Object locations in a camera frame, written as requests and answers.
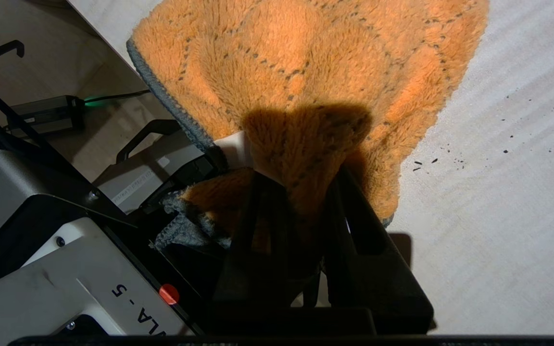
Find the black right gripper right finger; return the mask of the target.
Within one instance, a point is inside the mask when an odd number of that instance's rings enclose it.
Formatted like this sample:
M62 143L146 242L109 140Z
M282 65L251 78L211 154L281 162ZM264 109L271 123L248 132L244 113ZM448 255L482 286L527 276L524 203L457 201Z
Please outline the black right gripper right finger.
M323 211L323 247L333 307L364 308L378 333L426 333L434 309L346 167Z

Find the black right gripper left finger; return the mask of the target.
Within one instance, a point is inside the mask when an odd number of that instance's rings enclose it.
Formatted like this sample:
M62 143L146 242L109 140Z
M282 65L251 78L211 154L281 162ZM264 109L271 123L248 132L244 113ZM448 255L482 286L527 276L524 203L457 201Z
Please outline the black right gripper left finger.
M253 250L260 213L268 215L270 253ZM253 173L242 216L218 279L213 301L219 305L289 308L299 295L299 281L290 271L294 260L294 220L283 186Z

